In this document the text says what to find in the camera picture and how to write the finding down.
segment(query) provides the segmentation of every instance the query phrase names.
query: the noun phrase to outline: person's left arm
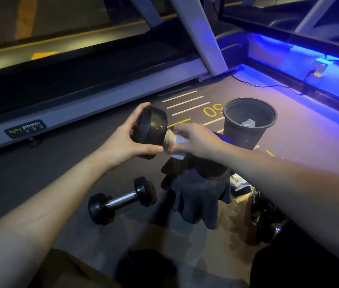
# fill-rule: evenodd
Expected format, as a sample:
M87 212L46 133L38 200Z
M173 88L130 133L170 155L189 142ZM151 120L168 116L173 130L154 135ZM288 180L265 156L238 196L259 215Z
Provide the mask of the person's left arm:
M0 288L29 284L53 241L100 177L137 155L163 151L162 146L137 144L129 137L148 105L140 104L99 149L0 218Z

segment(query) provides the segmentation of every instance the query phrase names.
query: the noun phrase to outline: person's right arm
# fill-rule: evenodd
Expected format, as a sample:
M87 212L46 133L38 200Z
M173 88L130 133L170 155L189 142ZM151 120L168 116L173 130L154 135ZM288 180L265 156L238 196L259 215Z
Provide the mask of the person's right arm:
M199 124L174 127L189 138L170 152L190 152L223 164L263 192L339 258L339 175L227 144Z

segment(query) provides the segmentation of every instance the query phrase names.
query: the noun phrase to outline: trash can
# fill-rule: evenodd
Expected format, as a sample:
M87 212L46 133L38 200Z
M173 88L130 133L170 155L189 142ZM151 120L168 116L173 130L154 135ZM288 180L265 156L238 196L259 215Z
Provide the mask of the trash can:
M229 101L223 109L224 136L231 144L253 150L267 128L275 124L278 114L267 102L251 97L240 97ZM255 127L242 125L248 119Z

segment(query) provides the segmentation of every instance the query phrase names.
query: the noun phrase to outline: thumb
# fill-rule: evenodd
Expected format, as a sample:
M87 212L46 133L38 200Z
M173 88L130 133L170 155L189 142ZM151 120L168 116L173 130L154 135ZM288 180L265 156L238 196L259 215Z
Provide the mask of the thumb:
M171 146L171 148L168 150L170 154L175 154L177 152L190 152L190 143L185 142L182 144L174 144Z
M141 155L157 155L164 151L161 145L138 144L139 154Z

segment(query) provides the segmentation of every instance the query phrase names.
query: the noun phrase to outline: dumbbell handle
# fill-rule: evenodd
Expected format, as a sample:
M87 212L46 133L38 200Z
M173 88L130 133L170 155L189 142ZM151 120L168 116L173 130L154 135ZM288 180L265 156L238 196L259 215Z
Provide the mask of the dumbbell handle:
M119 198L109 200L105 206L108 209L116 210L135 201L138 201L138 194L136 191L133 191L132 193L125 194Z

